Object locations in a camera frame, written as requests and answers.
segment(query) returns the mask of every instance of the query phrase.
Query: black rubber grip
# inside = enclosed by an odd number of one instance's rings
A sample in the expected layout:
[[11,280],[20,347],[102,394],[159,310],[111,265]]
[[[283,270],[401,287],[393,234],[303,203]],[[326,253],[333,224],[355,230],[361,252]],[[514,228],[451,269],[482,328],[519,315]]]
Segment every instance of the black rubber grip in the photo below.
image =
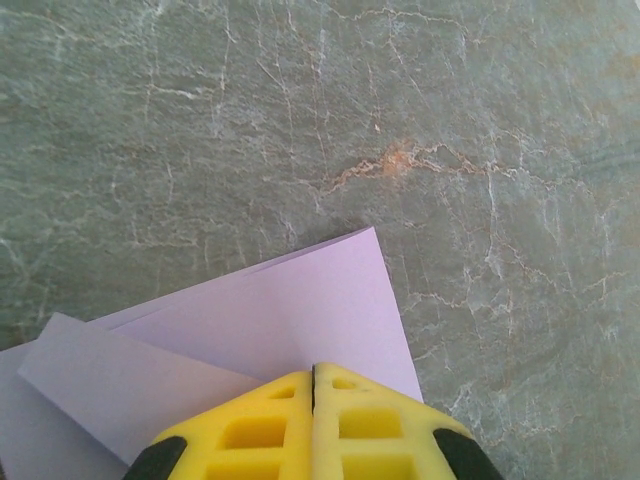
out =
[[169,437],[145,448],[136,458],[122,480],[168,480],[187,441],[182,437]]
[[475,440],[446,428],[433,436],[458,480],[504,480]]

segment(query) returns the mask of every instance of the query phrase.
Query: yellow plastic tool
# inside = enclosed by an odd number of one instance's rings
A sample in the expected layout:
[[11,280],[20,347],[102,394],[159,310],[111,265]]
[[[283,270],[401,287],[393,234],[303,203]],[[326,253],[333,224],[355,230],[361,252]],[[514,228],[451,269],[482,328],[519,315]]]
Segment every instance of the yellow plastic tool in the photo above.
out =
[[162,432],[123,480],[498,480],[451,417],[337,365]]

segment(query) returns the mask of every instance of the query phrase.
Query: square hole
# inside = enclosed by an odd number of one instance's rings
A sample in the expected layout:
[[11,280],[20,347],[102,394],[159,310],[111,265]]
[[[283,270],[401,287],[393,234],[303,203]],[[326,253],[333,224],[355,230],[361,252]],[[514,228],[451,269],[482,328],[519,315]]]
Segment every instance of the square hole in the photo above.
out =
[[340,414],[340,438],[400,437],[400,417],[390,408],[352,408]]
[[346,380],[344,378],[334,378],[333,379],[333,388],[336,390],[353,390],[356,388],[356,384]]
[[418,480],[409,455],[349,455],[342,458],[344,480]]
[[240,463],[210,467],[206,480],[278,480],[279,475],[276,463]]
[[287,387],[284,388],[274,394],[272,394],[269,398],[272,398],[274,400],[282,400],[285,398],[293,398],[293,396],[296,394],[296,389],[293,387]]
[[222,448],[282,447],[286,429],[284,417],[241,418],[225,429]]

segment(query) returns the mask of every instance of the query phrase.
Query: green marble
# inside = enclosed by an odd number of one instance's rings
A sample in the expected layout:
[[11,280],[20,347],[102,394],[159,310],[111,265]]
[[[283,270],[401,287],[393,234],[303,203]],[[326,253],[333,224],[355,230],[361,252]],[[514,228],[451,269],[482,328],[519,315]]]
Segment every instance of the green marble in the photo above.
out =
[[637,478],[637,1],[4,0],[0,348],[375,225],[428,403]]

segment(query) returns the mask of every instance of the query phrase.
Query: countertop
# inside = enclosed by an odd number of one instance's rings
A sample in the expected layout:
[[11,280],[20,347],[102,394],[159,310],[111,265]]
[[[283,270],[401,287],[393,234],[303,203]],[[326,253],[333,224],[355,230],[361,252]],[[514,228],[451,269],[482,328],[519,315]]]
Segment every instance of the countertop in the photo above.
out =
[[0,18],[0,348],[373,225],[429,404],[509,479],[637,478],[638,0]]

